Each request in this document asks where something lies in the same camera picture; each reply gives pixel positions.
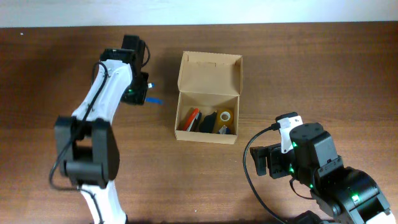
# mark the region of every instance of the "white wall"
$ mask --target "white wall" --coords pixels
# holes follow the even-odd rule
[[[398,0],[0,0],[0,27],[396,20]]]

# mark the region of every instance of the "wire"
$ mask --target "wire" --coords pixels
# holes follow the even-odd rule
[[[51,188],[55,189],[55,190],[59,190],[59,191],[79,191],[79,192],[86,192],[90,195],[90,197],[93,199],[94,201],[94,205],[95,208],[98,212],[98,217],[99,217],[99,224],[103,224],[104,221],[102,219],[102,215],[101,215],[101,211],[100,208],[98,206],[97,200],[95,199],[95,194],[93,194],[92,192],[90,192],[89,190],[85,190],[85,189],[81,189],[79,188],[73,188],[73,187],[60,187],[54,184],[53,182],[53,177],[54,177],[54,172],[55,170],[57,170],[57,167],[59,166],[59,164],[61,163],[64,155],[67,153],[70,145],[76,140],[76,138],[78,137],[78,135],[80,134],[81,130],[84,127],[84,123],[87,120],[87,117],[90,113],[90,111],[93,109],[94,103],[97,100],[98,96],[100,95],[102,89],[105,86],[106,80],[108,79],[109,75],[108,75],[108,69],[106,68],[105,64],[103,62],[96,62],[93,65],[93,73],[92,73],[92,77],[94,79],[94,73],[95,73],[95,68],[97,65],[101,65],[104,68],[104,80],[102,81],[101,86],[99,87],[98,91],[96,92],[96,94],[94,95],[91,103],[88,105],[87,111],[83,117],[83,119],[81,120],[80,125],[76,128],[75,132],[72,134],[72,136],[70,137],[70,139],[68,140],[68,142],[66,143],[66,145],[63,147],[63,149],[61,150],[60,154],[57,157],[57,160],[55,161],[53,167],[50,170],[50,174],[49,174],[49,184],[51,186]]]
[[[256,196],[256,198],[258,199],[258,201],[260,202],[260,204],[267,210],[267,212],[269,212],[274,218],[276,218],[278,221],[280,221],[283,224],[287,224],[287,221],[285,221],[283,218],[281,218],[280,216],[278,216],[277,214],[275,214],[271,209],[269,209],[267,207],[267,205],[261,200],[260,195],[257,193],[257,191],[255,190],[253,183],[251,182],[249,173],[248,173],[248,169],[246,168],[246,156],[248,154],[248,150],[250,148],[250,145],[253,143],[254,140],[256,140],[257,137],[259,137],[260,135],[264,134],[267,131],[270,130],[278,130],[278,123],[273,124],[271,126],[269,126],[268,128],[260,131],[259,133],[257,133],[255,136],[253,136],[253,138],[250,139],[250,141],[248,142],[246,148],[244,149],[243,152],[243,171],[244,174],[246,175],[246,178],[248,179],[250,188],[252,189],[254,195]]]
[[[150,59],[150,52],[149,52],[149,48],[148,48],[148,45],[145,45],[145,48],[147,49],[147,52],[148,52],[148,57],[147,57],[147,60],[141,65],[141,68],[144,68],[145,67],[145,65],[147,65],[148,64],[148,62],[149,62],[149,59]]]
[[[293,192],[294,192],[297,196],[299,196],[300,198],[307,199],[307,200],[315,200],[315,199],[312,198],[312,197],[304,197],[304,196],[299,195],[299,194],[296,192],[296,190],[294,189],[294,187],[293,187],[293,182],[294,182],[294,178],[292,178],[292,179],[289,181],[290,187],[292,188]]]

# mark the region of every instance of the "red object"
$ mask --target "red object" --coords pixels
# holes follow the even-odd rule
[[[199,109],[195,108],[193,110],[192,114],[189,116],[187,122],[185,123],[182,131],[186,131],[189,128],[189,126],[195,121],[195,118],[197,117],[198,113],[199,113]]]

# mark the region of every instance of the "green led light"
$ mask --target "green led light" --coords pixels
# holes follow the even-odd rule
[[[360,200],[358,195],[354,195],[351,198],[353,199],[354,202],[357,202]]]

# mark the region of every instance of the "white robotic arm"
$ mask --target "white robotic arm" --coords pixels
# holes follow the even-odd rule
[[[103,63],[108,69],[108,79],[86,120],[95,121],[96,119],[100,118],[104,121],[109,121],[109,123],[112,124],[113,116],[119,105],[120,99],[125,92],[125,89],[132,82],[132,70],[129,64],[123,63],[120,60],[108,59]],[[72,116],[76,117],[77,120],[83,119],[88,105],[103,82],[104,76],[104,68],[99,67],[96,80],[89,90],[85,100],[72,114]],[[89,184],[83,184],[80,188],[95,194],[98,209],[96,208],[91,195],[86,191],[81,191],[81,194],[86,199],[88,207],[90,208],[94,223],[100,222],[98,210],[101,213],[102,219],[105,223],[126,223],[127,217],[120,206],[114,180],[110,180],[106,184],[105,189],[102,189],[98,185]]]
[[[106,49],[98,74],[83,103],[72,117],[59,117],[55,123],[58,158],[50,171],[50,185],[57,190],[73,190],[53,184],[59,165],[87,201],[95,224],[125,224],[114,180],[119,169],[119,151],[111,129],[120,101],[142,105],[148,89],[148,74],[141,72],[144,41],[125,35],[122,49]],[[92,146],[79,146],[91,138]]]
[[[120,99],[126,88],[132,82],[132,70],[128,63],[123,63],[121,60],[107,59],[103,62],[108,69],[108,79],[104,88],[99,93],[97,100],[93,105],[87,117],[87,121],[94,121],[98,118],[104,121],[109,121],[112,124],[113,116],[118,108]],[[73,112],[72,116],[78,120],[82,120],[87,112],[88,105],[93,100],[96,92],[100,88],[103,80],[105,70],[99,67],[97,77],[91,86],[83,103]]]

